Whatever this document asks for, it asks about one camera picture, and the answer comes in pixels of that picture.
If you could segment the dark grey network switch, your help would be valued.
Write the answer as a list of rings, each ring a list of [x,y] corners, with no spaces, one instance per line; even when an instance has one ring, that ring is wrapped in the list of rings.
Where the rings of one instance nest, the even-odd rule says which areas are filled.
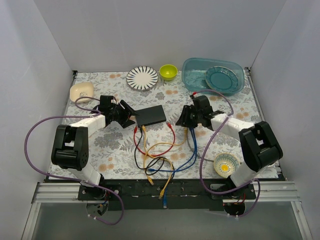
[[[150,126],[166,122],[167,118],[162,105],[152,106],[136,111],[135,116],[138,127]]]

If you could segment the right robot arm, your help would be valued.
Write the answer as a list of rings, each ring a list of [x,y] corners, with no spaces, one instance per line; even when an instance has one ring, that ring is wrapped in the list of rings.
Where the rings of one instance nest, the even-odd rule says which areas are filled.
[[[237,199],[245,192],[244,187],[261,171],[283,157],[283,150],[266,121],[247,122],[232,117],[233,110],[229,114],[220,110],[214,111],[205,95],[195,97],[193,93],[190,98],[193,104],[183,106],[177,126],[193,130],[201,124],[214,131],[211,141],[220,132],[240,142],[244,163],[227,177],[225,191],[216,193]]]

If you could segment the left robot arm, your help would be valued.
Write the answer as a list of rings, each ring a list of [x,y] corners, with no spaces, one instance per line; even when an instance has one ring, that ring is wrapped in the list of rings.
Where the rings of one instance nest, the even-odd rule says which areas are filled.
[[[89,194],[95,200],[103,199],[107,191],[100,183],[102,175],[90,164],[89,138],[111,122],[127,128],[135,123],[130,118],[137,115],[138,112],[124,100],[117,103],[113,96],[101,95],[89,117],[57,127],[51,152],[52,164],[69,171],[80,183],[90,187]]]

